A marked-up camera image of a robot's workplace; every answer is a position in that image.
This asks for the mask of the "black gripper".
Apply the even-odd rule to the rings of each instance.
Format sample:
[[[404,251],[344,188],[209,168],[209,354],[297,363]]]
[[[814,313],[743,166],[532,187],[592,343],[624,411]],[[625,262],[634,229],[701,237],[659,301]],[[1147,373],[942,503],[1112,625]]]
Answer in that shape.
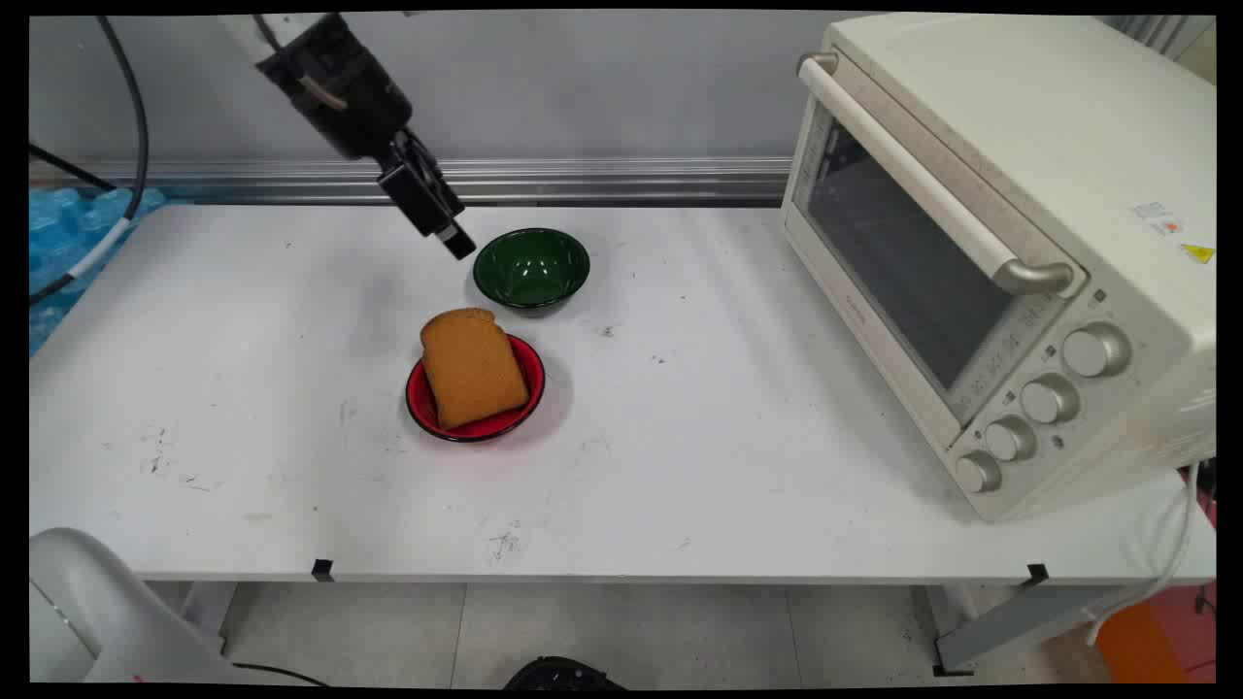
[[[378,187],[423,236],[433,236],[456,260],[476,251],[457,225],[462,213],[447,177],[421,138],[408,127],[410,101],[387,68],[355,37],[346,17],[327,12],[303,29],[275,15],[256,15],[268,56],[257,70],[341,155],[387,168]]]

